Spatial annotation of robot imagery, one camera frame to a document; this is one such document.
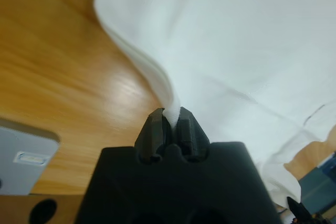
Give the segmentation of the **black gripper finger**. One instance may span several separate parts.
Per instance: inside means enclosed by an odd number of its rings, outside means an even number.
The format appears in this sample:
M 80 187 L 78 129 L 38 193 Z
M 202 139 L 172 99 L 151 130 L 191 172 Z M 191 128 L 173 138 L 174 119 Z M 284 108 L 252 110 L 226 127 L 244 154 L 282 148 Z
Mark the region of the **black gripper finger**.
M 302 203 L 296 202 L 291 197 L 287 197 L 289 210 L 293 213 L 292 223 L 314 223 L 314 217 L 304 207 Z
M 210 145 L 209 139 L 192 112 L 184 107 L 180 108 L 175 128 L 175 143 L 180 147 L 182 155 L 188 162 L 206 160 Z
M 149 114 L 134 144 L 141 163 L 158 163 L 171 144 L 172 129 L 163 115 L 163 108 Z

